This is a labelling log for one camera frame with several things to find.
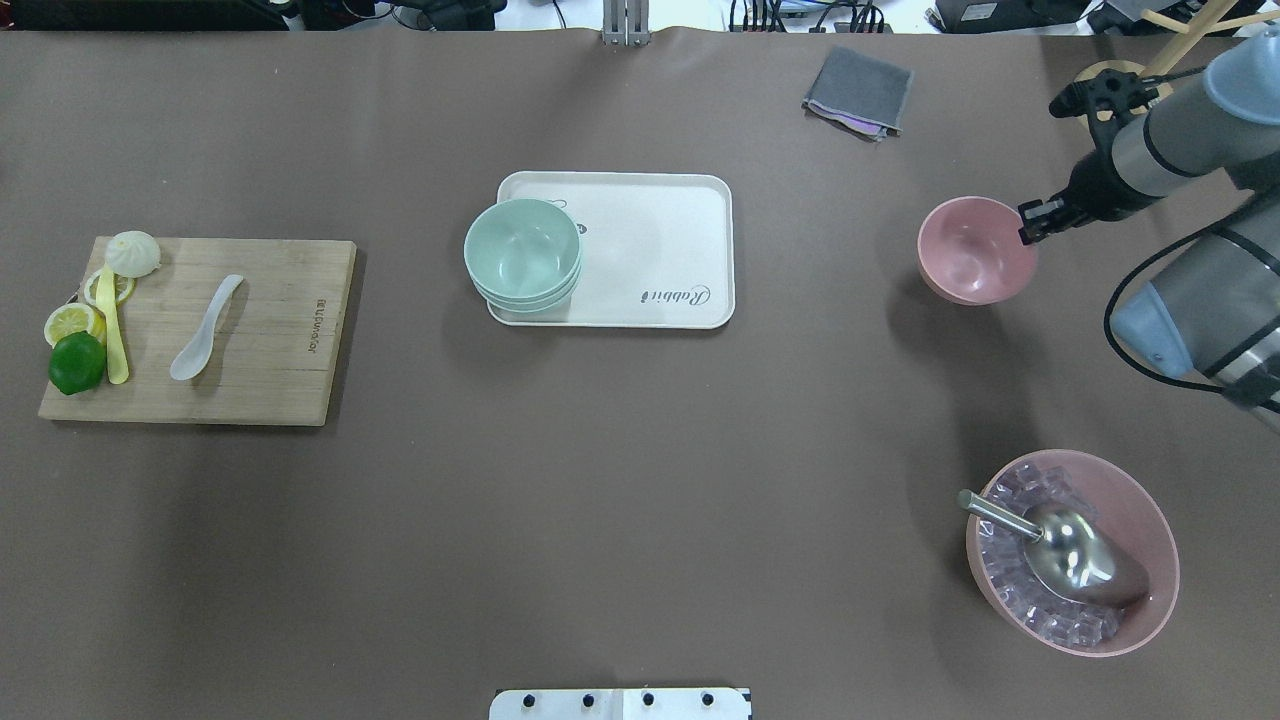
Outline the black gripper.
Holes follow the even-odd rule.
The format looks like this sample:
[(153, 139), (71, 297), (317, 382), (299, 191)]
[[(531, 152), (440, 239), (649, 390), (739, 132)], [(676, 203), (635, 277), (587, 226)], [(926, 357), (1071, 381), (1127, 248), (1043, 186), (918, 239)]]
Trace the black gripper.
[(1120, 222), (1158, 201), (1157, 196), (1130, 187), (1117, 173), (1110, 155), (1096, 149), (1071, 169), (1068, 186), (1050, 200), (1018, 206), (1019, 237), (1032, 246), (1060, 233), (1061, 225)]

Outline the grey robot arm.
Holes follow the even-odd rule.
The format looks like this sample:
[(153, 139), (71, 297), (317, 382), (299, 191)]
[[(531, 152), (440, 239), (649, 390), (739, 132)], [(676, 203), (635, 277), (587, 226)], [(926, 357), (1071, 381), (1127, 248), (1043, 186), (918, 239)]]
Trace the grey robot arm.
[(1080, 117), (1092, 150), (1066, 184), (1019, 209), (1034, 245), (1092, 223), (1116, 223), (1189, 201), (1217, 178), (1233, 208), (1161, 250), (1117, 283), (1103, 334), (1129, 366), (1225, 400), (1277, 425), (1277, 27), (1266, 26), (1206, 67), (1172, 76), (1101, 70), (1050, 104)]

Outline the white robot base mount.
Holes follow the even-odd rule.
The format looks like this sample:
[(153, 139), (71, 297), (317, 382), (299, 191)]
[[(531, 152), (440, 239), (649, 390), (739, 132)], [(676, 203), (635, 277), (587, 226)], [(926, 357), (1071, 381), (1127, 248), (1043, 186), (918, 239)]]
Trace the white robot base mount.
[(754, 719), (749, 689), (640, 687), (509, 689), (495, 694), (489, 719)]

